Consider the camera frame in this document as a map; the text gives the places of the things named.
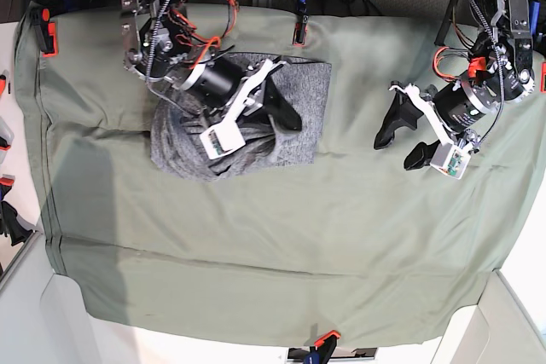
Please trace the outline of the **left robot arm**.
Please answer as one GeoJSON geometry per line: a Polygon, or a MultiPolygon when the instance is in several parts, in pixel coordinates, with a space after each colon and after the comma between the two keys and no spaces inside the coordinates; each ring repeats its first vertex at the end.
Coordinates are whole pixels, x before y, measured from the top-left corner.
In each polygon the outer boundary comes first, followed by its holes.
{"type": "Polygon", "coordinates": [[[491,134],[479,135],[473,126],[488,115],[498,123],[506,104],[535,88],[528,0],[450,0],[435,43],[432,69],[444,88],[392,82],[394,98],[374,148],[387,148],[398,129],[416,130],[425,118],[436,140],[418,143],[404,168],[431,166],[461,179],[491,134]]]}

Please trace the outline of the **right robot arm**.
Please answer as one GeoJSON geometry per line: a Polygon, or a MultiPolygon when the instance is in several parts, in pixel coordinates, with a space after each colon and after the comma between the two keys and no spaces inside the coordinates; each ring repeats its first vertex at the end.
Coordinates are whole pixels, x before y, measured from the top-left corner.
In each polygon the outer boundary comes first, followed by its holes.
{"type": "Polygon", "coordinates": [[[301,131],[302,118],[274,83],[287,61],[262,57],[244,64],[222,47],[235,28],[237,0],[226,0],[226,25],[210,36],[199,34],[187,1],[121,0],[126,68],[188,133],[219,136],[273,125],[301,131]]]}

